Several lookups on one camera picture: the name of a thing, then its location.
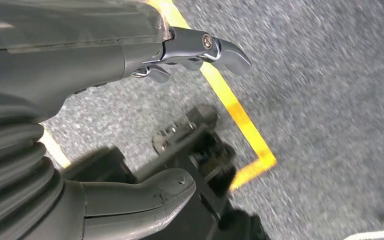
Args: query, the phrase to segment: white line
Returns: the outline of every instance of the white line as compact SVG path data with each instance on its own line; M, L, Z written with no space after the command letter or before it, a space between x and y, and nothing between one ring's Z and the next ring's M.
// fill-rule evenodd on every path
M61 165L61 167L66 168L72 164L67 158L67 156L63 153L58 143L49 134L46 128L44 129L43 136L39 140L39 142L43 143L46 146L47 151L52 155L53 159L59 165Z
M345 238L344 240L374 240L374 239L384 239L384 230L357 233Z

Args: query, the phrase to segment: plastic cover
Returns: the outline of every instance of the plastic cover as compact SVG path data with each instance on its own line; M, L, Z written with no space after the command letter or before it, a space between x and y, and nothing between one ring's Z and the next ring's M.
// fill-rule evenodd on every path
M0 0L9 52L162 43L168 24L147 0Z

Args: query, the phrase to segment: metal bolt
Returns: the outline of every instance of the metal bolt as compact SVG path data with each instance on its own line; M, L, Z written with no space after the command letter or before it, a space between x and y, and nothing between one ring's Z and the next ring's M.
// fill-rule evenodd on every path
M213 47L213 38L208 33L205 33L202 36L202 44L205 49L210 50Z

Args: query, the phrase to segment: floor marking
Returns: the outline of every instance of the floor marking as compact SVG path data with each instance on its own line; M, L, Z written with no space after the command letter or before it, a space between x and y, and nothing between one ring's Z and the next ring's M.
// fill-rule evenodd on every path
M49 154L52 155L53 159L63 168L70 166L72 163L69 161L67 156L63 153L58 143L52 138L51 134L45 128L43 136L39 140L46 147Z
M344 240L375 240L375 239L384 239L384 230L356 233L345 238Z
M170 26L190 29L172 0L148 0L148 4L154 6ZM200 70L258 157L237 172L230 186L230 190L234 190L276 165L276 158L220 72L206 62Z

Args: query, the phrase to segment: yellow tape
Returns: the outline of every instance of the yellow tape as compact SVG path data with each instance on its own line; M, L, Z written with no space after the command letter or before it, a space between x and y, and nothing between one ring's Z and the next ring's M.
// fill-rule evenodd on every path
M148 3L164 16L170 26L190 28L172 0L149 0ZM276 158L220 72L206 62L200 70L258 157L256 161L237 172L230 186L230 189L234 190L273 167Z

